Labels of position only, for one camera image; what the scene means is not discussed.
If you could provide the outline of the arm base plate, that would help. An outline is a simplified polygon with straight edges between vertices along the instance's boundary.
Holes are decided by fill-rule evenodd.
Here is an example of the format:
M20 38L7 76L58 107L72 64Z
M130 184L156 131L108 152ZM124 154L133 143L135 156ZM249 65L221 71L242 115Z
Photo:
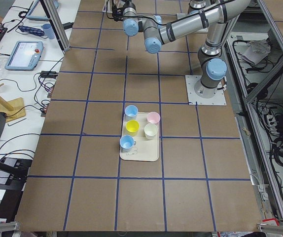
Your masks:
M216 88L205 88L201 84L201 75L185 75L189 105L226 106L222 82Z

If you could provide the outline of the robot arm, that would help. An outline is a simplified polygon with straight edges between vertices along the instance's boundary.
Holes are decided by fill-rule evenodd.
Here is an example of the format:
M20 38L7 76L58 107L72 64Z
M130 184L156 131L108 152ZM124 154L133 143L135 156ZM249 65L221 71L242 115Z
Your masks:
M203 0L192 0L185 17L162 24L158 16L139 16L136 6L127 0L118 16L126 35L131 37L138 32L143 33L145 49L151 54L158 53L163 45L178 38L207 29L205 43L198 52L203 74L194 90L198 96L210 99L215 96L218 84L227 71L226 63L220 58L222 45L235 20L248 5L248 0L216 0L209 6Z

